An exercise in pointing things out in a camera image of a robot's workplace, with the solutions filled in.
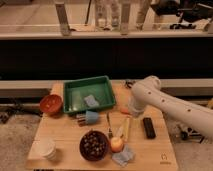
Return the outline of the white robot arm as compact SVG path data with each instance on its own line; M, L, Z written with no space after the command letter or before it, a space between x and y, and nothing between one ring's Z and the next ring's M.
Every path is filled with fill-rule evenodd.
M147 105L158 108L203 136L213 139L213 110L162 92L161 81L157 76L137 81L131 88L128 103L131 113L138 115Z

